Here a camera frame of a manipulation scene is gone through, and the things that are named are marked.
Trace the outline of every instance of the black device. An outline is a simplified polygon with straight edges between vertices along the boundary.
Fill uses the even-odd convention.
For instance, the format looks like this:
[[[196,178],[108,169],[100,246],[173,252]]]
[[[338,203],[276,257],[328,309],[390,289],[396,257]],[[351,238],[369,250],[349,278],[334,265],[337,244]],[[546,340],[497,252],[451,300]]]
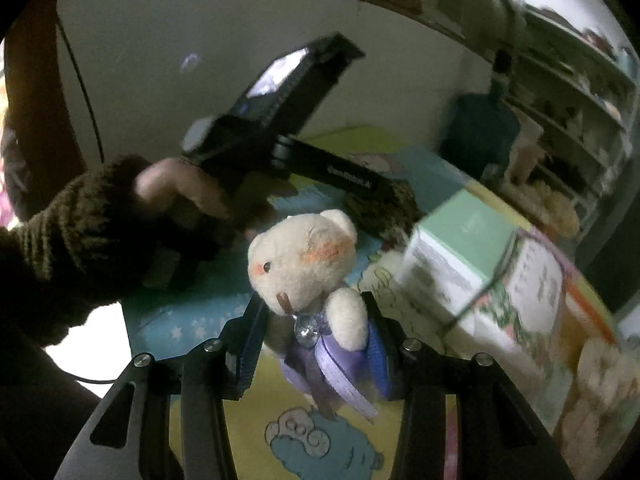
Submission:
[[[283,179],[294,173],[363,198],[394,200],[389,179],[295,138],[345,70],[363,57],[363,51],[339,33],[279,57],[226,114],[192,125],[182,142],[182,156],[215,177],[229,197],[236,195],[247,173],[260,171]],[[177,264],[168,258],[175,267],[168,283],[163,278],[156,285],[160,288],[188,286],[198,262],[212,259],[252,215],[250,210],[234,211],[228,222],[198,218],[188,204],[182,208],[173,219],[159,221],[158,238],[180,253]]]
[[[300,174],[362,196],[383,196],[386,178],[295,139],[340,76],[362,57],[355,44],[333,34],[274,60],[226,114],[185,137],[185,158],[231,193],[244,174],[258,170],[284,178]]]
[[[404,399],[392,480],[441,480],[447,394],[458,400],[460,480],[573,478],[542,423],[490,355],[476,354],[471,361],[441,356],[383,317],[370,292],[363,299],[372,377],[383,395]],[[222,400],[238,400],[250,387],[268,313],[254,294],[220,338],[178,358],[156,362],[150,354],[135,356],[55,480],[238,480]],[[172,462],[168,447],[172,394],[182,396],[183,469]]]

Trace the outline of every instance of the teddy bear ear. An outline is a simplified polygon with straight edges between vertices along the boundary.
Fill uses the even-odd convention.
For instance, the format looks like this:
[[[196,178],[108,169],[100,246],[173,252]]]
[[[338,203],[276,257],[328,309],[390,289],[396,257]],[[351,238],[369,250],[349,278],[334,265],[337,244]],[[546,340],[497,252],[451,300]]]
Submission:
[[[255,235],[255,238],[249,244],[249,250],[246,252],[248,259],[251,259],[251,255],[254,252],[255,248],[258,246],[258,240],[260,240],[264,236],[264,233],[260,233],[259,235]]]
[[[358,232],[356,231],[356,226],[353,225],[353,222],[346,213],[339,209],[327,209],[326,211],[322,211],[320,216],[331,220],[353,241],[353,243],[356,243],[358,240]]]

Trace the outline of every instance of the cartoon print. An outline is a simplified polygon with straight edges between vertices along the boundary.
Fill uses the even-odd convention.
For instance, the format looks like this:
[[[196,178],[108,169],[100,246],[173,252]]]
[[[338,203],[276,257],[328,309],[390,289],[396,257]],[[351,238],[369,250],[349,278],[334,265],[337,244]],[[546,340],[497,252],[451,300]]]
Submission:
[[[300,480],[369,480],[384,458],[367,436],[341,416],[293,408],[270,422],[264,439],[282,465]]]
[[[494,323],[509,338],[520,345],[540,367],[548,363],[548,335],[526,330],[520,317],[520,312],[511,302],[511,297],[506,289],[509,280],[514,274],[518,257],[522,252],[527,239],[519,238],[511,253],[511,260],[501,280],[498,280],[491,289],[483,294],[475,303],[474,310],[490,316]]]
[[[370,254],[370,264],[362,272],[356,290],[371,291],[382,315],[398,321],[407,337],[415,337],[438,351],[444,351],[433,323],[411,304],[393,279],[402,258],[402,253],[396,250]]]

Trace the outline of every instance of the teddy bear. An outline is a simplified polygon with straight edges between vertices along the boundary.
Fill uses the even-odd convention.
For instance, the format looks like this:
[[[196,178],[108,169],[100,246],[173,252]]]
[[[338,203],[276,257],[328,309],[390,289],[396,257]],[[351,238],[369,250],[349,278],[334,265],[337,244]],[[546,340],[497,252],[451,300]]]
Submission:
[[[355,386],[365,373],[369,322],[344,283],[356,261],[357,231],[342,211],[290,216],[248,250],[252,287],[271,310],[265,344],[285,377],[335,420],[337,394],[367,418],[376,410]]]

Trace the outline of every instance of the hand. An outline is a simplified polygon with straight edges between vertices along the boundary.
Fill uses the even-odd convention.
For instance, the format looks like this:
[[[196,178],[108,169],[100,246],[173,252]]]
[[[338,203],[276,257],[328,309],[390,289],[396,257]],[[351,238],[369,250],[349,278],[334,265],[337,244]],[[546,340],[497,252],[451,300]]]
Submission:
[[[296,187],[286,180],[258,171],[248,173],[231,203],[236,228],[251,241],[261,224],[276,218],[276,211],[268,202],[268,197],[293,196],[297,192]]]
[[[166,158],[146,168],[136,177],[134,192],[153,218],[168,212],[179,196],[208,216],[230,217],[218,181],[179,158]]]

